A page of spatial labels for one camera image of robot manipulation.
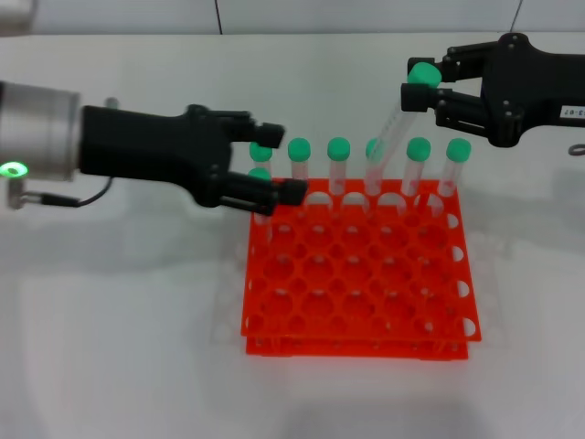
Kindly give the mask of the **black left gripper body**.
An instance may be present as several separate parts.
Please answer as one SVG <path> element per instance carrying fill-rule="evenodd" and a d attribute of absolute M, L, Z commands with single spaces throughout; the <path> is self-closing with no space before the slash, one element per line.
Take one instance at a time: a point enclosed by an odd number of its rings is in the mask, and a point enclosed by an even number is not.
<path fill-rule="evenodd" d="M 178 116 L 81 112 L 81 173 L 173 184 L 206 208 L 222 204 L 231 153 L 218 119 L 196 105 Z"/>

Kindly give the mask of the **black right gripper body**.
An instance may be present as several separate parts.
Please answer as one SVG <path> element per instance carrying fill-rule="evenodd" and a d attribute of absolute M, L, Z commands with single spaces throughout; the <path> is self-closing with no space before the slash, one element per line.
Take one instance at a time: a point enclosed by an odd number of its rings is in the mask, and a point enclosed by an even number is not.
<path fill-rule="evenodd" d="M 584 57 L 535 48 L 528 37 L 499 38 L 484 66 L 487 139 L 508 148 L 539 126 L 584 126 Z"/>

